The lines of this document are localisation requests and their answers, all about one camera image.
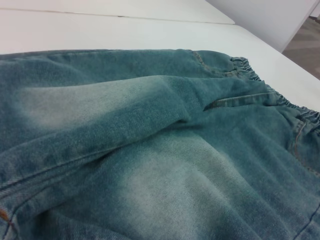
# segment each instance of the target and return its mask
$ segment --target white table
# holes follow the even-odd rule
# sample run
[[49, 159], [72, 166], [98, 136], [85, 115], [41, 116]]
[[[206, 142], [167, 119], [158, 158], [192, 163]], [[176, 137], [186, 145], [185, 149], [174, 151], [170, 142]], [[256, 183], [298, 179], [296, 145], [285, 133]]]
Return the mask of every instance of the white table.
[[61, 49], [211, 50], [249, 59], [293, 104], [320, 111], [320, 80], [240, 26], [0, 10], [0, 54]]
[[0, 0], [0, 8], [234, 24], [205, 0]]

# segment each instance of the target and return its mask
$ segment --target floor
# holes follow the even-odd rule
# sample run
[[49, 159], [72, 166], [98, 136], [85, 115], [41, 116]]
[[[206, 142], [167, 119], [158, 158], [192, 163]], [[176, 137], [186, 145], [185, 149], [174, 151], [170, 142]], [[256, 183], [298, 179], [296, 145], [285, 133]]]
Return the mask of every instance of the floor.
[[308, 18], [283, 55], [320, 80], [320, 23]]

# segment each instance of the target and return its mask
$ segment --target white surface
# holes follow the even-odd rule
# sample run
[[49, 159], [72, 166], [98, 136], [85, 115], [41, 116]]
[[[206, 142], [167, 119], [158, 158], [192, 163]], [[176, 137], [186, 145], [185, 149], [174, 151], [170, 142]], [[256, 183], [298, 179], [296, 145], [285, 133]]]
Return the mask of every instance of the white surface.
[[314, 8], [314, 10], [312, 11], [312, 13], [310, 14], [311, 17], [319, 17], [320, 16], [320, 2], [318, 3], [318, 5]]
[[246, 57], [293, 104], [320, 111], [320, 80], [236, 25], [0, 11], [0, 53], [62, 49], [191, 49]]
[[218, 10], [282, 52], [319, 0], [207, 0]]
[[0, 0], [0, 8], [234, 24], [205, 0]]

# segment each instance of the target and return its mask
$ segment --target faded denim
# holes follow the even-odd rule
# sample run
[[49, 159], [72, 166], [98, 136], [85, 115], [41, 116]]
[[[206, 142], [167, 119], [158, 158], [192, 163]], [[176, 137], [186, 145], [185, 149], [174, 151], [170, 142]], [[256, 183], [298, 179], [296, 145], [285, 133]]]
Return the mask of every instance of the faded denim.
[[1, 55], [0, 166], [2, 240], [320, 239], [320, 114], [242, 57]]

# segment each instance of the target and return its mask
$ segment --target jeans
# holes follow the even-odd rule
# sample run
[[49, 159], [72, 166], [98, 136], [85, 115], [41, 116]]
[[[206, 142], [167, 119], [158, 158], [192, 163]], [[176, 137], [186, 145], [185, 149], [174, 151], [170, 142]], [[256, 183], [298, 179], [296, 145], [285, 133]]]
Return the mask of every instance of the jeans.
[[2, 240], [320, 239], [320, 113], [242, 57], [0, 55], [0, 166]]

